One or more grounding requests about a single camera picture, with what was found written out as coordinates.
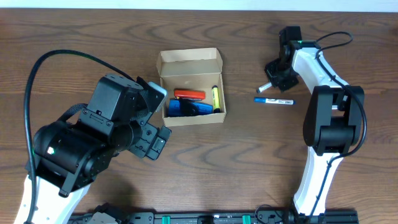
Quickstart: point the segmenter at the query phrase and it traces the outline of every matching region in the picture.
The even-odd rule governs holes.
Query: table surface
[[[0,9],[0,219],[12,223],[26,177],[22,97],[34,62],[54,49],[95,55],[132,76],[160,83],[162,50],[217,47],[223,58],[227,115],[222,124],[172,127],[160,158],[129,152],[114,158],[76,212],[109,202],[126,211],[254,210],[283,207],[296,192],[307,158],[302,124],[311,97],[300,84],[271,98],[294,106],[253,103],[277,58],[278,32],[298,24],[304,39],[348,30],[355,40],[325,57],[351,85],[365,90],[368,137],[343,160],[327,208],[355,208],[361,223],[398,222],[398,14],[342,12],[236,12]],[[322,45],[343,37],[331,37]],[[86,103],[110,72],[87,59],[48,59],[34,83],[32,132],[55,121],[70,105]],[[162,125],[160,114],[151,123]]]

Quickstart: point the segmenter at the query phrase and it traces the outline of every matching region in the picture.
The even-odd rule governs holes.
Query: open box
[[[163,121],[167,127],[224,121],[226,108],[221,76],[223,61],[216,48],[162,51],[157,59],[156,67],[160,75],[160,85],[168,93],[162,112]],[[200,103],[213,105],[211,88],[215,85],[218,87],[220,113],[187,117],[167,116],[170,99],[174,98],[174,89],[204,91],[206,98]]]

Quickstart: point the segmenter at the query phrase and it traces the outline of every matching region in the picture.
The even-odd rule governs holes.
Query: yellow highlighter
[[[220,98],[218,96],[218,87],[217,86],[213,86],[213,88],[211,89],[211,93],[213,95],[213,113],[220,113],[221,109],[220,109]]]

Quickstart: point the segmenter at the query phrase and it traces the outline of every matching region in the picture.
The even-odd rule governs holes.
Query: box lid
[[[166,50],[156,67],[161,77],[221,73],[223,61],[217,48]]]

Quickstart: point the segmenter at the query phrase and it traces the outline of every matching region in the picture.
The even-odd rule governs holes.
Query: blue marker
[[[294,100],[281,100],[281,99],[271,99],[265,97],[254,97],[255,103],[272,103],[272,104],[282,104],[282,105],[293,105]]]

